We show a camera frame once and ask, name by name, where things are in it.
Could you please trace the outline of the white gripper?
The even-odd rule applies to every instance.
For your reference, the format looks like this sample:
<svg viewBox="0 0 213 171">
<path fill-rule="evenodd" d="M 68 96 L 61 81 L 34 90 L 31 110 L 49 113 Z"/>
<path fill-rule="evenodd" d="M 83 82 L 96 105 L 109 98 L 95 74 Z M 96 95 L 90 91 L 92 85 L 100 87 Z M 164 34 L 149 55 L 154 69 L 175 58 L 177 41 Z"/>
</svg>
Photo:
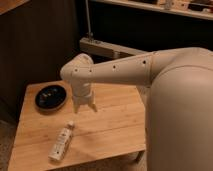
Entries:
<svg viewBox="0 0 213 171">
<path fill-rule="evenodd" d="M 77 83 L 71 86 L 74 113 L 77 114 L 80 105 L 88 104 L 88 106 L 97 112 L 96 104 L 93 103 L 93 91 L 90 83 Z"/>
</svg>

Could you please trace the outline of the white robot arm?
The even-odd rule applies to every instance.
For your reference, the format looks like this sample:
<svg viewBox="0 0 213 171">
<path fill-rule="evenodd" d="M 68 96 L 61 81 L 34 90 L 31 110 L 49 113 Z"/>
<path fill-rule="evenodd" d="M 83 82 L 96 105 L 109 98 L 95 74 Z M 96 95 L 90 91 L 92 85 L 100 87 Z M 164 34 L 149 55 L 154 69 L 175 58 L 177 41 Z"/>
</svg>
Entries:
<svg viewBox="0 0 213 171">
<path fill-rule="evenodd" d="M 60 76 L 77 105 L 93 83 L 147 87 L 147 171 L 213 171 L 213 51 L 160 50 L 98 64 L 79 54 Z"/>
</svg>

